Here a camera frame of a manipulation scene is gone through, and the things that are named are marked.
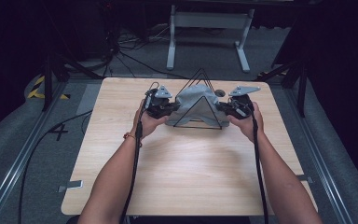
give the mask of metal rail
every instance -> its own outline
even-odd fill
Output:
[[[298,124],[301,126],[302,131],[307,139],[307,143],[310,147],[310,156],[312,158],[313,164],[315,165],[316,171],[319,174],[319,177],[322,180],[324,185],[324,190],[329,197],[330,203],[333,206],[334,212],[336,213],[337,219],[339,223],[353,223],[351,220],[351,216],[348,213],[348,209],[345,206],[345,203],[342,201],[342,198],[338,192],[336,182],[331,176],[326,163],[324,162],[324,158],[316,144],[312,133],[310,131],[310,127],[305,119],[301,118],[297,109],[296,109],[296,97],[292,90],[284,90],[286,97],[289,100],[289,105],[293,110],[294,114],[296,114],[296,119]]]
[[[0,187],[0,211],[4,206],[8,196],[10,195],[10,192],[13,190],[14,186],[16,185],[19,177],[21,176],[21,173],[25,168],[27,161],[30,159],[34,144],[37,142],[40,136],[40,132],[42,131],[43,127],[46,124],[48,115],[52,111],[55,104],[59,101],[60,96],[62,95],[63,90],[65,89],[65,86],[66,83],[63,82],[57,83],[57,87],[54,92],[53,101],[51,102],[51,105],[48,107],[48,109],[45,112],[42,112],[40,114],[33,129],[31,130],[30,135],[25,141],[19,155],[17,156],[13,165],[8,170],[4,178],[4,181],[2,182]]]

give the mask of wooden table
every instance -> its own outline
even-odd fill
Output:
[[[84,185],[66,191],[63,213],[81,213],[97,174],[122,143],[123,134],[131,129],[134,113],[154,81],[164,85],[173,96],[186,84],[182,79],[112,77],[103,81],[71,177],[71,181],[83,180]],[[265,132],[295,174],[303,175],[268,84],[239,81],[212,81],[212,84],[226,93],[238,85],[259,86],[261,91],[250,93],[250,97],[258,102],[263,113]],[[220,101],[226,102],[227,96]],[[210,130],[161,125],[143,144],[127,215],[263,214],[254,145],[238,127]],[[308,183],[303,184],[313,200]]]

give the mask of yellow tape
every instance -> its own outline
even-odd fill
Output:
[[[40,98],[45,99],[45,94],[43,93],[37,93],[37,90],[42,85],[42,82],[45,80],[45,76],[40,75],[40,77],[37,79],[36,83],[32,87],[32,90],[28,94],[28,98]],[[62,100],[69,100],[71,98],[71,94],[63,94],[61,95],[60,99]]]

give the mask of person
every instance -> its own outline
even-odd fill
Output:
[[[77,223],[119,223],[131,186],[136,144],[133,136],[135,136],[141,106],[135,115],[129,137],[123,141],[98,174]],[[254,103],[254,108],[258,124],[257,142],[265,185],[270,205],[277,219],[280,223],[322,223],[309,194],[264,133],[264,122],[257,103]],[[143,113],[142,139],[155,131],[167,119],[168,117],[153,119],[147,113]],[[238,126],[251,142],[255,142],[252,118],[236,119],[228,116],[228,119],[233,125]]]

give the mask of black wire frame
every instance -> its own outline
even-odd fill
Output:
[[[194,82],[197,81],[197,84],[199,84],[201,81],[204,81],[205,85],[207,87],[209,87],[213,92],[214,92],[214,89],[213,89],[213,86],[212,86],[212,82],[211,80],[209,79],[208,75],[206,74],[205,70],[203,68],[200,68],[194,75],[193,77],[191,77],[188,82],[185,84],[185,86],[178,92],[177,95],[179,95],[179,93],[182,92],[182,90],[184,90],[186,87],[190,87],[194,84]]]
[[[190,112],[190,110],[191,110],[192,108],[194,108],[194,106],[196,106],[196,104],[198,104],[202,99],[204,99],[204,100],[206,101],[206,103],[208,104],[208,107],[211,109],[211,112],[212,112],[212,114],[213,114],[214,120],[215,120],[216,123],[219,125],[219,127],[184,126],[185,124],[184,124],[184,125],[178,125],[178,123],[186,116],[186,114],[187,114],[188,112]],[[181,118],[179,118],[179,120],[176,121],[175,124],[173,124],[173,127],[175,127],[175,128],[195,128],[195,129],[216,129],[216,130],[222,130],[222,129],[223,129],[223,126],[220,124],[220,122],[219,122],[217,116],[215,115],[215,113],[214,113],[214,111],[213,111],[213,109],[212,109],[211,104],[208,102],[208,100],[206,99],[205,96],[201,96],[201,97],[197,100],[197,102],[194,103],[194,104],[185,112],[185,114],[184,114]]]

